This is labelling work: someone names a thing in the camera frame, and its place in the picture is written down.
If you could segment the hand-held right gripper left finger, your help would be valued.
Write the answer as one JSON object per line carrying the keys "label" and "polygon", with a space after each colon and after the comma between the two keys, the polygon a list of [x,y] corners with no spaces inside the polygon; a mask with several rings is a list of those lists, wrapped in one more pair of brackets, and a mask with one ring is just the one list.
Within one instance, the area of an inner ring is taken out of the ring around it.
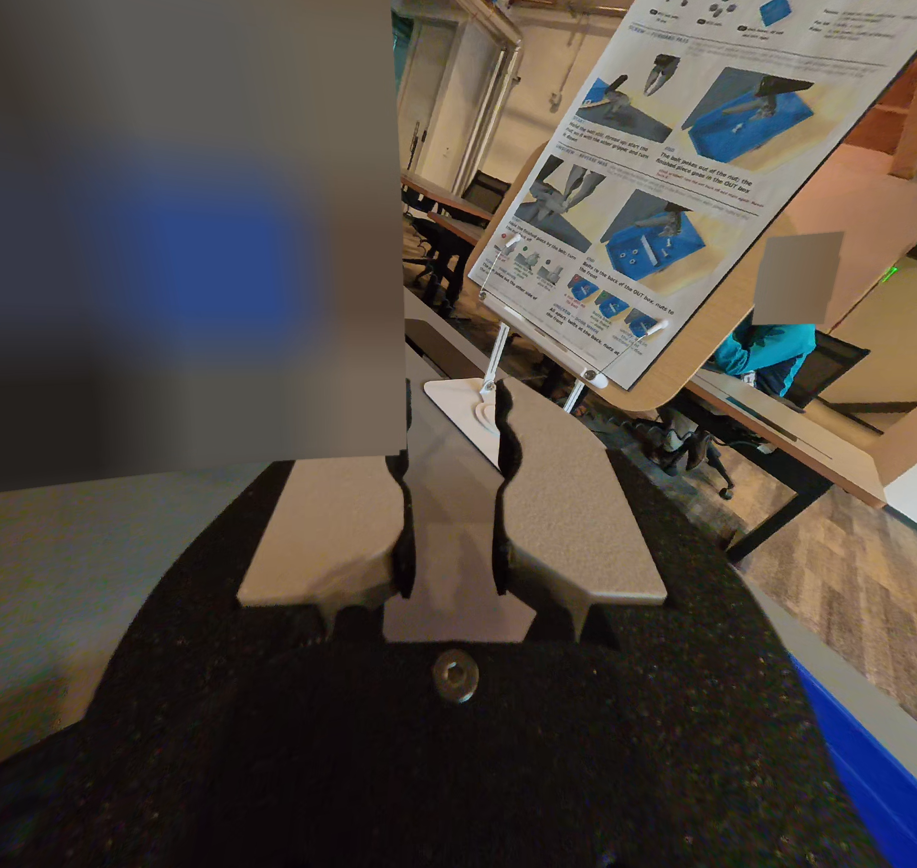
{"label": "hand-held right gripper left finger", "polygon": [[409,599],[416,582],[407,456],[293,464],[237,590],[243,608],[313,610],[327,631],[351,608]]}

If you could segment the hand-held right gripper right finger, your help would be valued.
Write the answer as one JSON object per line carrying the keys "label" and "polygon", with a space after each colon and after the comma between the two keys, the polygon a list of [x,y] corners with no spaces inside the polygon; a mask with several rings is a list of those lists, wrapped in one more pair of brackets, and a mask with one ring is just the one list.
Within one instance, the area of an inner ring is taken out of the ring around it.
{"label": "hand-held right gripper right finger", "polygon": [[516,380],[497,382],[495,422],[497,593],[574,641],[595,609],[663,607],[668,589],[602,441]]}

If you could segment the blue plastic bin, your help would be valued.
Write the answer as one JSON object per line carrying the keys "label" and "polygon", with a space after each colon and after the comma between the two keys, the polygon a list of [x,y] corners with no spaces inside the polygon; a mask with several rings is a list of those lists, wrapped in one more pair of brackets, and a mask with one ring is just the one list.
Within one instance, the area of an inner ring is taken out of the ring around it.
{"label": "blue plastic bin", "polygon": [[842,786],[891,866],[916,866],[916,779],[794,656]]}

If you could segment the printed instruction poster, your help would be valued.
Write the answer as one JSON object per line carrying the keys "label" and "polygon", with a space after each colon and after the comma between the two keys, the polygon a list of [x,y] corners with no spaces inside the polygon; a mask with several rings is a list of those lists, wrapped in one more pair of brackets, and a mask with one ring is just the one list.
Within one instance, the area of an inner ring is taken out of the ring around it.
{"label": "printed instruction poster", "polygon": [[916,0],[636,0],[469,279],[630,391],[910,64]]}

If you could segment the light wooden board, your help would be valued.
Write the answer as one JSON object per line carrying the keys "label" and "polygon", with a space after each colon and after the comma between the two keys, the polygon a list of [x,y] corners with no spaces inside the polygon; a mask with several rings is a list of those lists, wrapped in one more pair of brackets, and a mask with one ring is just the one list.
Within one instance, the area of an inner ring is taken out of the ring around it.
{"label": "light wooden board", "polygon": [[877,70],[842,66],[673,36],[612,44],[480,248],[474,295],[519,233],[490,281],[587,362],[669,318],[613,364],[603,391],[620,393],[700,366],[751,310],[770,237],[842,233],[838,320],[915,232],[913,186],[842,141]]}

